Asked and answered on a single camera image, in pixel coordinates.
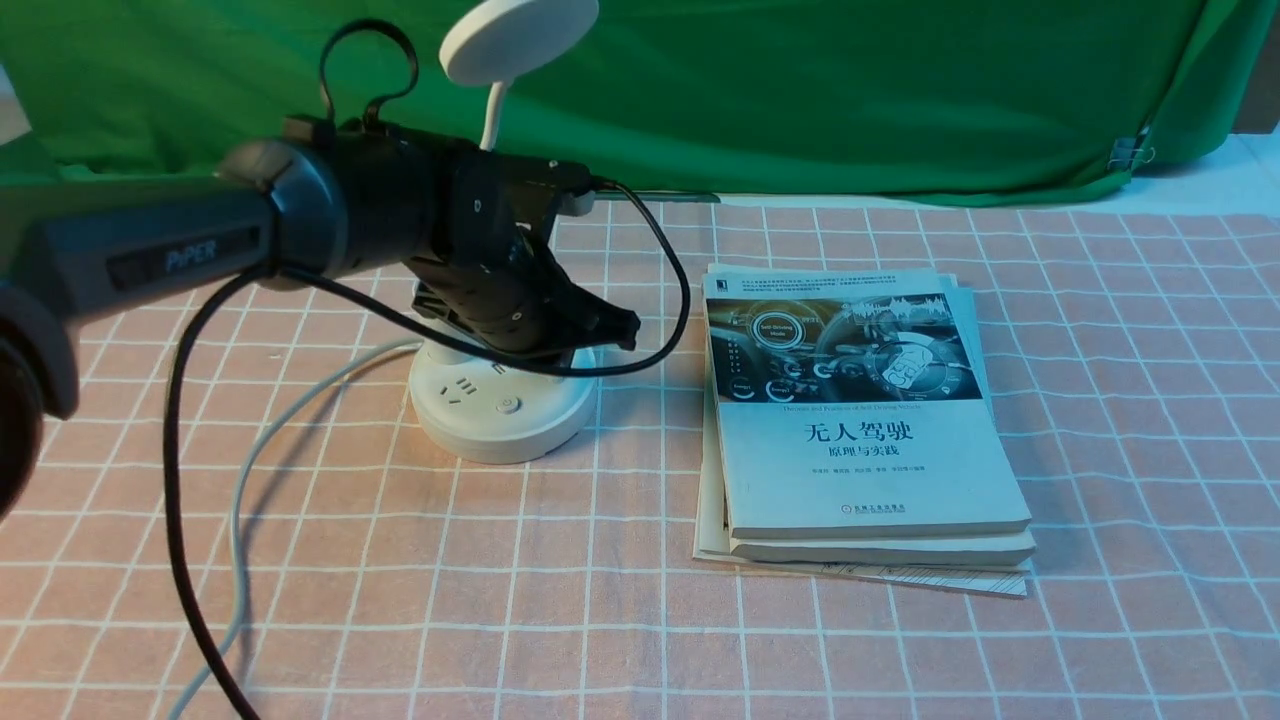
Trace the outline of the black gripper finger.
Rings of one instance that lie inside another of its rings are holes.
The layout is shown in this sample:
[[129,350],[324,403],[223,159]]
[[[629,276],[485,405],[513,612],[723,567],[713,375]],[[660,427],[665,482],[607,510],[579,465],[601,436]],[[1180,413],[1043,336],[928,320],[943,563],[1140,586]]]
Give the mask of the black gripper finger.
[[567,340],[573,347],[616,346],[623,351],[637,347],[641,320],[634,310],[568,283],[561,292],[559,311],[566,320]]

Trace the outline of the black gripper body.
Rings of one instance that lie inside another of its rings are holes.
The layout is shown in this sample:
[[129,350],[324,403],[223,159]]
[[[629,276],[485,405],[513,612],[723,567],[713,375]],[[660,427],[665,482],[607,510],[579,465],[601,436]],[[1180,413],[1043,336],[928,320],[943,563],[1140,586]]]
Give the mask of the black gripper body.
[[550,250],[517,231],[495,260],[458,264],[411,258],[415,307],[467,340],[512,357],[554,357],[581,347],[561,302],[570,278]]

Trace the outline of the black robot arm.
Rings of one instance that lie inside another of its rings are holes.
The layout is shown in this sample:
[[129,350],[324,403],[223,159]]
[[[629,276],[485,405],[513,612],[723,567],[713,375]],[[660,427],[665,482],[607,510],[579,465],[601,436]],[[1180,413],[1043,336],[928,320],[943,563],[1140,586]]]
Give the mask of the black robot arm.
[[289,117],[210,177],[3,190],[3,510],[33,475],[44,419],[72,418],[83,325],[250,274],[338,281],[406,265],[416,309],[538,369],[632,350],[637,314],[575,284],[549,247],[602,181],[572,161],[481,150],[379,120]]

